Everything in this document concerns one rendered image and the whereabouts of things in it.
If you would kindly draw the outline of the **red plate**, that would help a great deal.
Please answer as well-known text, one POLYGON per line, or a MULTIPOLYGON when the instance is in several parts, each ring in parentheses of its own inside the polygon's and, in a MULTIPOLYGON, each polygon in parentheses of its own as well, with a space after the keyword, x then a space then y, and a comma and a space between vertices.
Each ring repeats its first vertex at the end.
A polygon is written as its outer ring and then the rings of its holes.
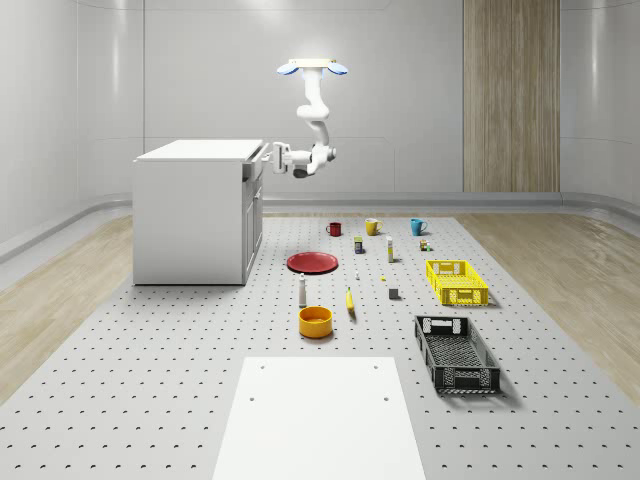
POLYGON ((338 260, 327 253, 301 252, 288 258, 287 267, 298 273, 318 275, 335 270, 338 267, 338 260))

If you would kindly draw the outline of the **yellow basket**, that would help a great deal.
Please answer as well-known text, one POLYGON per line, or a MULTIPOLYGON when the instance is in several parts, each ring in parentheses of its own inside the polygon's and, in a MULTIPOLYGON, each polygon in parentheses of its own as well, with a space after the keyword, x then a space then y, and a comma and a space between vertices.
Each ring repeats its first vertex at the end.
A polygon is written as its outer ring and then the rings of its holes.
POLYGON ((487 305, 488 286, 465 260, 427 260, 426 276, 443 305, 487 305))

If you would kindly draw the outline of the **white drawer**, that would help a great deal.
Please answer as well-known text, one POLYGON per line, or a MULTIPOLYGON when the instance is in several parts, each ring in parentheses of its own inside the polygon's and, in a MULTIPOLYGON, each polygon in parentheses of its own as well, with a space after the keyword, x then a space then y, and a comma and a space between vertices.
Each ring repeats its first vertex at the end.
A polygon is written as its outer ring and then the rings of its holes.
POLYGON ((270 156, 270 144, 265 143, 257 149, 249 159, 242 164, 242 176, 244 181, 256 181, 263 170, 265 159, 270 156))

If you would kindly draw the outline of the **white cabinet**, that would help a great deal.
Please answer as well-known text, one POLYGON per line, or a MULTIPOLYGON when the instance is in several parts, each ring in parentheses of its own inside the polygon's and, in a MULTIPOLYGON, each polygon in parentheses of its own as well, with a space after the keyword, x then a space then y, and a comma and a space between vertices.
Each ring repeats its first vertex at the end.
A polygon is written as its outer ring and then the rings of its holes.
POLYGON ((133 280, 243 285, 262 239, 261 139, 176 140, 133 163, 133 280))

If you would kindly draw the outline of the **white board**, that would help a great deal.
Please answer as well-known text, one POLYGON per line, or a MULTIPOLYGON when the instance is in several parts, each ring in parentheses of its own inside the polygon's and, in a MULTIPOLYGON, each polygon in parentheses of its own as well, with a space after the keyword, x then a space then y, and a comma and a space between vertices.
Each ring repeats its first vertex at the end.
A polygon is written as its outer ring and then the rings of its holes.
POLYGON ((425 480, 391 357, 248 357, 213 480, 425 480))

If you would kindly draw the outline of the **yellow bowl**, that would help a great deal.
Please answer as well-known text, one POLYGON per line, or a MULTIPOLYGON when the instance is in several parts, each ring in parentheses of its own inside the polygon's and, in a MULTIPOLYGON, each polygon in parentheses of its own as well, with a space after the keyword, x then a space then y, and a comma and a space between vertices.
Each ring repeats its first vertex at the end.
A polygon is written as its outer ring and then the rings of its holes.
POLYGON ((302 308, 298 314, 299 332, 308 338, 323 338, 333 331, 332 312, 322 306, 302 308))

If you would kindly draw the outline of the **drone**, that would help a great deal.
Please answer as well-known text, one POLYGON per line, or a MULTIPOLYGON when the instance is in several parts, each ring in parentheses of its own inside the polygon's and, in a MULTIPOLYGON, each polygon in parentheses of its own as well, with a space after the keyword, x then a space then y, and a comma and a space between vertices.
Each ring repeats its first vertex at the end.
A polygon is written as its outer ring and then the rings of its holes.
POLYGON ((281 75, 290 75, 299 69, 328 69, 336 75, 346 75, 348 69, 334 59, 327 58, 303 58, 303 59, 289 59, 287 63, 281 65, 277 69, 277 73, 281 75))

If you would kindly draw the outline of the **dark grey basket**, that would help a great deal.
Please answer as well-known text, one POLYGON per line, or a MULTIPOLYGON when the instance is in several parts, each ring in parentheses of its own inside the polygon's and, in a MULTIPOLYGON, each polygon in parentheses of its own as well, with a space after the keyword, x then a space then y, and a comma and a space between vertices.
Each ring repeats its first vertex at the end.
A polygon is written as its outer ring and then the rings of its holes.
POLYGON ((414 335, 437 391, 500 390, 500 367, 468 318, 416 315, 414 324, 414 335))

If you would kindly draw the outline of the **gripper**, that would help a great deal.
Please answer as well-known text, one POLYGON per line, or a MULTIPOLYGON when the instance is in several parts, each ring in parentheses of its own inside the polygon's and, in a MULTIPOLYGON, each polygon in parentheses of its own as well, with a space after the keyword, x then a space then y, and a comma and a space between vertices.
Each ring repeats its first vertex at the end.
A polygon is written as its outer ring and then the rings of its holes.
POLYGON ((284 174, 288 169, 288 155, 290 152, 290 145, 283 142, 274 142, 270 159, 272 163, 273 172, 276 174, 284 174))

